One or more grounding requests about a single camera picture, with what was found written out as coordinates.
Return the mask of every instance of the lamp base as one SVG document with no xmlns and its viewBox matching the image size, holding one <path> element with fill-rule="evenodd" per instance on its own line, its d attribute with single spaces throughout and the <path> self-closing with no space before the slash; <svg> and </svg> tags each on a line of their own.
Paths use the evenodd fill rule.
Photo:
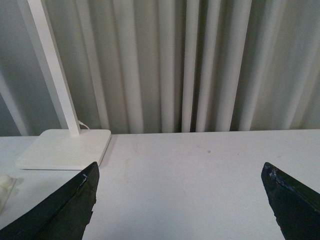
<svg viewBox="0 0 320 240">
<path fill-rule="evenodd" d="M 19 157 L 19 169 L 83 170 L 92 162 L 100 165 L 111 138 L 109 130 L 81 130 L 71 136 L 67 129 L 44 131 Z"/>
</svg>

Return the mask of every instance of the white tabletop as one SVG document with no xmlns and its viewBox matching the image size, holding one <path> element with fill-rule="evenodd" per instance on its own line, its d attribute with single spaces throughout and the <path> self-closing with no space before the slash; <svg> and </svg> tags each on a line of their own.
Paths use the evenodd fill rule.
<svg viewBox="0 0 320 240">
<path fill-rule="evenodd" d="M 36 137 L 0 137 L 17 178 L 0 229 L 77 171 L 20 170 Z M 320 130 L 113 135 L 84 240 L 284 239 L 261 181 L 270 162 L 320 192 Z"/>
</svg>

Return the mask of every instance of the white desk lamp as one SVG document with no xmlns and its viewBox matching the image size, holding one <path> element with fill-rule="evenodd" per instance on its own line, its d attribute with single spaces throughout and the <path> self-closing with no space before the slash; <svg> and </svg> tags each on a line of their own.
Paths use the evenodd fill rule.
<svg viewBox="0 0 320 240">
<path fill-rule="evenodd" d="M 68 129 L 44 131 L 19 157 L 16 166 L 20 169 L 82 170 L 94 161 L 99 165 L 111 132 L 80 129 L 46 7 L 41 0 L 28 0 L 28 3 Z"/>
</svg>

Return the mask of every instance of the white curtain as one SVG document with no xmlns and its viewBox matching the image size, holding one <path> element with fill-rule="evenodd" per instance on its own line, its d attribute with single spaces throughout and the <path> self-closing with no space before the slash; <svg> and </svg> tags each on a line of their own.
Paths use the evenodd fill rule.
<svg viewBox="0 0 320 240">
<path fill-rule="evenodd" d="M 80 121 L 320 127 L 319 0 L 44 0 Z M 0 136 L 67 128 L 26 0 L 0 1 Z"/>
</svg>

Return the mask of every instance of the white object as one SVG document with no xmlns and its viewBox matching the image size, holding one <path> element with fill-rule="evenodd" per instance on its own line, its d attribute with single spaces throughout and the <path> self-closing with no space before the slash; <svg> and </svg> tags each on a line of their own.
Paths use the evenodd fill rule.
<svg viewBox="0 0 320 240">
<path fill-rule="evenodd" d="M 20 169 L 82 170 L 92 162 L 98 165 L 111 138 L 109 130 L 81 130 L 71 136 L 69 130 L 44 131 L 19 157 Z"/>
<path fill-rule="evenodd" d="M 44 131 L 20 156 L 16 166 L 21 169 L 82 170 L 92 162 L 100 164 L 111 132 L 80 130 L 45 2 L 28 0 L 28 4 L 69 130 Z"/>
<path fill-rule="evenodd" d="M 10 193 L 16 183 L 15 178 L 9 175 L 0 175 L 0 214 L 10 196 Z"/>
</svg>

